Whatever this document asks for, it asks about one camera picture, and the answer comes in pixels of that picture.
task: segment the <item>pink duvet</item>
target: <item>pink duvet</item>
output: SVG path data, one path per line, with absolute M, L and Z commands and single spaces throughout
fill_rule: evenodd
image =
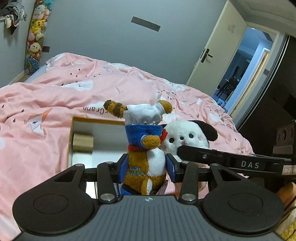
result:
M 173 113 L 163 123 L 202 120 L 216 128 L 210 148 L 249 154 L 252 147 L 231 117 L 199 90 L 174 84 L 124 64 L 111 64 L 71 53 L 47 62 L 45 74 L 32 83 L 0 89 L 0 240 L 19 230 L 12 216 L 23 192 L 66 169 L 67 142 L 73 115 L 114 119 L 103 103 L 155 104 L 168 100 Z

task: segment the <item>white plush belly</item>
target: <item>white plush belly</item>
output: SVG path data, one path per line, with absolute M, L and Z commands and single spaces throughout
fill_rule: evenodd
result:
M 165 154 L 161 149 L 148 150 L 147 160 L 149 176 L 155 177 L 165 174 Z

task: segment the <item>chair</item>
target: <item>chair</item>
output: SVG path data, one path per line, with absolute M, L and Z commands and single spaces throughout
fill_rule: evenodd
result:
M 239 80 L 236 77 L 231 77 L 220 89 L 218 92 L 218 97 L 220 97 L 223 93 L 227 93 L 226 99 L 228 96 L 235 90 L 239 83 Z

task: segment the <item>white plush dog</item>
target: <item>white plush dog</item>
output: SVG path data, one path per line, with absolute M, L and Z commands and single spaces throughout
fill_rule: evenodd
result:
M 163 128 L 167 131 L 165 140 L 159 147 L 165 154 L 171 153 L 174 158 L 181 162 L 182 160 L 177 155 L 177 149 L 182 145 L 200 147 L 209 149 L 209 141 L 215 141 L 218 138 L 218 133 L 211 125 L 200 120 L 178 120 L 169 124 L 163 124 Z M 197 163 L 198 167 L 205 167 L 204 164 Z M 204 189 L 206 182 L 199 182 L 199 191 Z

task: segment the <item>orange plush toy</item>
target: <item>orange plush toy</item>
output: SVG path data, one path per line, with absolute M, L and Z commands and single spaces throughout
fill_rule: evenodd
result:
M 128 171 L 121 195 L 151 195 L 157 192 L 166 178 L 165 154 L 159 149 L 166 131 L 158 124 L 162 115 L 171 113 L 172 105 L 159 100 L 155 105 L 124 106 L 112 100 L 104 108 L 118 118 L 125 118 L 128 139 Z

